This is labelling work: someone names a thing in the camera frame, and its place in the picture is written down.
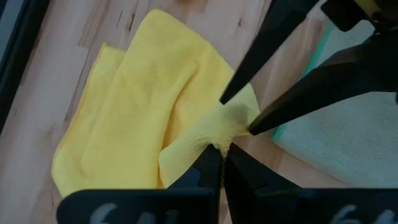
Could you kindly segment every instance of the wooden surface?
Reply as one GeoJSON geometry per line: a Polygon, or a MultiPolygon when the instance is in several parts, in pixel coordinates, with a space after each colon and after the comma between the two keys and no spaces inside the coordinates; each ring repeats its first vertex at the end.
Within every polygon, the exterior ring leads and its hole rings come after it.
{"type": "MultiPolygon", "coordinates": [[[[103,42],[126,49],[146,14],[160,8],[209,40],[236,68],[270,0],[53,0],[0,136],[0,223],[56,223],[61,200],[50,176],[103,42]]],[[[326,27],[314,10],[289,37],[253,87],[261,108],[305,70],[326,27]]],[[[344,187],[273,144],[265,134],[238,139],[256,159],[303,187],[344,187]]],[[[225,200],[220,220],[230,223],[225,200]]]]}

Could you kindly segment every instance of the black plastic part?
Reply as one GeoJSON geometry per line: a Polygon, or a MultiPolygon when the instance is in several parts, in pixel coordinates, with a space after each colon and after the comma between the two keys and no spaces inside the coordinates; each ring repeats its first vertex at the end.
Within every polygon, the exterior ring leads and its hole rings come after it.
{"type": "Polygon", "coordinates": [[[0,30],[2,35],[8,33],[6,39],[1,39],[0,45],[5,50],[0,55],[0,131],[4,126],[12,101],[21,81],[26,63],[29,60],[40,25],[49,5],[49,0],[25,0],[21,7],[12,8],[12,12],[4,11],[2,20],[7,30],[0,30]],[[17,19],[8,21],[6,14],[17,14],[17,19]]]}
{"type": "Polygon", "coordinates": [[[234,144],[226,159],[224,186],[234,224],[293,222],[300,187],[234,144]]]}
{"type": "Polygon", "coordinates": [[[294,223],[395,223],[398,218],[397,189],[301,189],[297,197],[294,223]]]}
{"type": "Polygon", "coordinates": [[[58,224],[215,223],[210,189],[84,190],[58,207],[58,224]]]}
{"type": "Polygon", "coordinates": [[[169,189],[186,189],[202,187],[212,193],[212,203],[210,203],[212,221],[209,223],[218,223],[218,210],[220,208],[220,188],[221,188],[221,161],[220,150],[213,145],[200,154],[193,165],[176,180],[169,189]]]}
{"type": "Polygon", "coordinates": [[[276,99],[252,122],[260,134],[341,100],[370,91],[397,92],[398,32],[374,35],[337,52],[276,99]]]}
{"type": "Polygon", "coordinates": [[[221,158],[220,151],[209,145],[189,170],[166,190],[77,192],[60,204],[58,223],[79,224],[99,220],[103,223],[216,224],[221,158]]]}
{"type": "Polygon", "coordinates": [[[4,11],[6,3],[7,3],[7,0],[0,0],[0,18],[1,18],[2,12],[4,11]]]}
{"type": "Polygon", "coordinates": [[[327,0],[321,9],[344,32],[367,19],[365,12],[353,0],[327,0]]]}
{"type": "Polygon", "coordinates": [[[228,84],[220,102],[227,103],[272,57],[318,0],[273,0],[257,37],[228,84]]]}

